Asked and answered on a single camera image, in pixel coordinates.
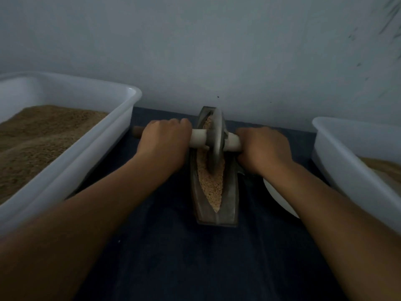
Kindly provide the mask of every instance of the brown powder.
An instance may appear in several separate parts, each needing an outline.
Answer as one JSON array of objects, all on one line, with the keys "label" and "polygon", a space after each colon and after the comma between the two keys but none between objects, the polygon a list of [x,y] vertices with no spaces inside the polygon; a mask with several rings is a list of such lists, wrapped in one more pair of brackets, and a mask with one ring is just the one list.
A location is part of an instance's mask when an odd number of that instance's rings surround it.
[{"label": "brown powder", "polygon": [[[209,116],[204,125],[204,129],[211,126],[211,116]],[[207,170],[207,151],[205,149],[197,150],[198,178],[203,193],[215,212],[218,212],[221,205],[221,194],[223,193],[223,172],[224,159],[222,158],[213,174]]]},{"label": "brown powder", "polygon": [[0,205],[105,116],[104,112],[35,106],[0,123]]}]

